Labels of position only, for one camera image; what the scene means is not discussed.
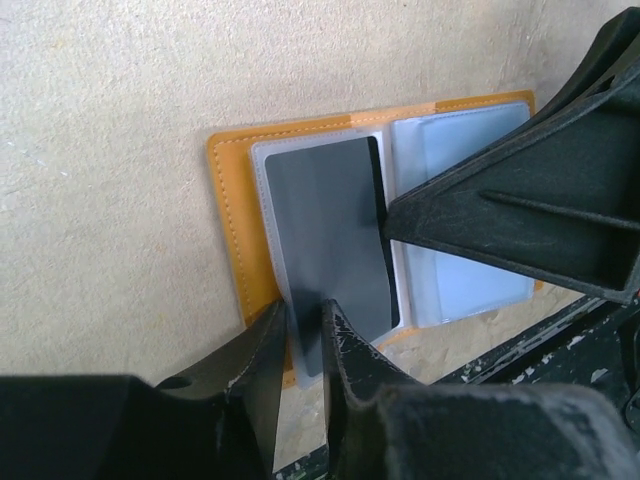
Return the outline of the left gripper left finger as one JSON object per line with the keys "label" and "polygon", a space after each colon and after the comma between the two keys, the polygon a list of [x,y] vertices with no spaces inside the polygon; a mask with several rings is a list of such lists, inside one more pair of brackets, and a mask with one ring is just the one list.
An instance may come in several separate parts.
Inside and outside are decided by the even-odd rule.
{"label": "left gripper left finger", "polygon": [[133,375],[5,376],[5,479],[268,479],[287,308],[150,385]]}

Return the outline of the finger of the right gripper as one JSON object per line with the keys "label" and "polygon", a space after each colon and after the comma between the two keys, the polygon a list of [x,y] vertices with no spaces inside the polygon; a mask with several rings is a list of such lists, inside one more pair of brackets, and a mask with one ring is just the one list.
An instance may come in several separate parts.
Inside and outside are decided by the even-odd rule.
{"label": "finger of the right gripper", "polygon": [[401,195],[393,240],[627,304],[639,290],[639,10],[598,31],[549,103]]}

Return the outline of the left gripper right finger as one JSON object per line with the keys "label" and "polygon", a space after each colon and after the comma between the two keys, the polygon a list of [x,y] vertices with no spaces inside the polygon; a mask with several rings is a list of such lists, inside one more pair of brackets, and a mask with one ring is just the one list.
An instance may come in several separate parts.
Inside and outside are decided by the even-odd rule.
{"label": "left gripper right finger", "polygon": [[630,437],[600,393],[566,383],[426,385],[322,307],[333,479],[626,479]]}

